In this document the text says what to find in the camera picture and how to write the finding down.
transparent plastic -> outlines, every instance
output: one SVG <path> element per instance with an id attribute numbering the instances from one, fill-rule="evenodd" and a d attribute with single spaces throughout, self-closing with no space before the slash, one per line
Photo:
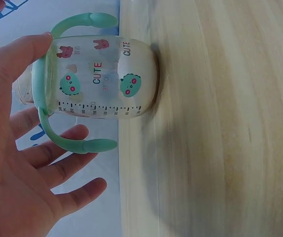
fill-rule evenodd
<path id="1" fill-rule="evenodd" d="M 21 103 L 33 103 L 32 66 L 16 81 Z M 47 108 L 53 113 L 129 119 L 152 104 L 158 85 L 156 57 L 138 40 L 117 36 L 55 39 L 45 64 Z"/>

green cartoon face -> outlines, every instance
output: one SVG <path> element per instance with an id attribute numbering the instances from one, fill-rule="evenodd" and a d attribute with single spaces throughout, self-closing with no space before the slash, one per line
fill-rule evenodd
<path id="1" fill-rule="evenodd" d="M 66 95 L 77 95 L 80 93 L 80 82 L 73 73 L 67 73 L 60 80 L 60 90 Z"/>
<path id="2" fill-rule="evenodd" d="M 121 79 L 121 92 L 125 97 L 137 94 L 141 87 L 141 78 L 134 74 L 127 74 Z"/>

blue pattern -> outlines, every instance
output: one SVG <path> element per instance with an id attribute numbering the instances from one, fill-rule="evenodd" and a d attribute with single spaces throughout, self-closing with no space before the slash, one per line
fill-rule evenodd
<path id="1" fill-rule="evenodd" d="M 0 12 L 0 19 L 2 19 L 3 17 L 7 16 L 11 12 L 17 10 L 21 5 L 25 4 L 26 2 L 28 2 L 28 0 L 24 0 L 19 5 L 15 5 L 14 3 L 12 3 L 12 1 L 5 1 L 5 8 L 4 8 L 4 10 L 2 12 Z"/>

wood grain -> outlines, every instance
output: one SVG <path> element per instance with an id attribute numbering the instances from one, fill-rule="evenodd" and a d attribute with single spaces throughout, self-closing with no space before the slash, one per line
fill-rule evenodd
<path id="1" fill-rule="evenodd" d="M 120 121 L 124 237 L 283 237 L 283 0 L 121 0 L 160 93 Z"/>

white surface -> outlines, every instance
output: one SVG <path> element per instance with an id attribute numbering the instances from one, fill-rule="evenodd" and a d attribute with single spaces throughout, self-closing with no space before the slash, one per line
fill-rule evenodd
<path id="1" fill-rule="evenodd" d="M 0 40 L 6 44 L 18 37 L 50 31 L 59 21 L 84 12 L 106 12 L 118 17 L 117 0 L 80 0 L 76 4 L 69 0 L 29 0 L 18 10 L 0 19 Z M 65 35 L 98 34 L 98 29 L 76 27 Z M 12 113 L 26 106 L 18 103 L 13 96 Z M 61 133 L 75 124 L 75 117 L 53 115 L 50 118 L 53 129 Z M 78 123 L 85 124 L 89 130 L 89 139 L 110 138 L 118 140 L 118 122 L 116 120 L 79 118 Z M 41 132 L 33 129 L 17 141 L 19 149 L 35 144 L 30 137 Z M 41 137 L 38 142 L 47 140 Z M 76 189 L 96 177 L 103 177 L 108 183 L 106 191 L 96 201 L 82 210 L 61 219 L 49 233 L 49 237 L 121 237 L 120 191 L 119 191 L 119 156 L 118 150 L 99 154 L 83 170 L 74 175 L 65 184 L 53 189 L 54 193 L 64 193 Z"/>

